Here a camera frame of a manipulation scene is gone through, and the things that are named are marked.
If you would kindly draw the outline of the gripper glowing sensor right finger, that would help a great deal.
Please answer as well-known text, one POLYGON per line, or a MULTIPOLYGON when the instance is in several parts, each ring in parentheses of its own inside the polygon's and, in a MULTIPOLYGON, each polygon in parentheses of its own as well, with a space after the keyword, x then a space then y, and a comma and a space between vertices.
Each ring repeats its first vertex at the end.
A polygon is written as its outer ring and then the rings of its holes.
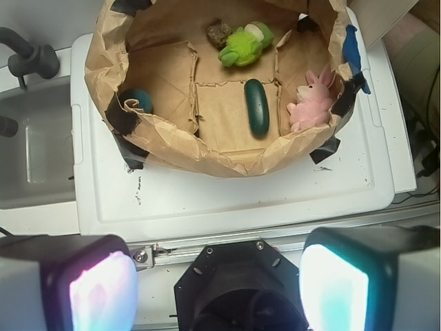
POLYGON ((316 228, 299 288, 313 330, 439 330, 440 230, 316 228))

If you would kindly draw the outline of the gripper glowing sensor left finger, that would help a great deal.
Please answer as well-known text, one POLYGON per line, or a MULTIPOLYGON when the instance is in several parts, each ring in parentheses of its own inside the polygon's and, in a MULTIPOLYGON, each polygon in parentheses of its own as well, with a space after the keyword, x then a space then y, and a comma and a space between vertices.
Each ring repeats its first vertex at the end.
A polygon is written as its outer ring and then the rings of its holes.
POLYGON ((116 235, 1 238, 2 330, 131 330, 138 286, 116 235))

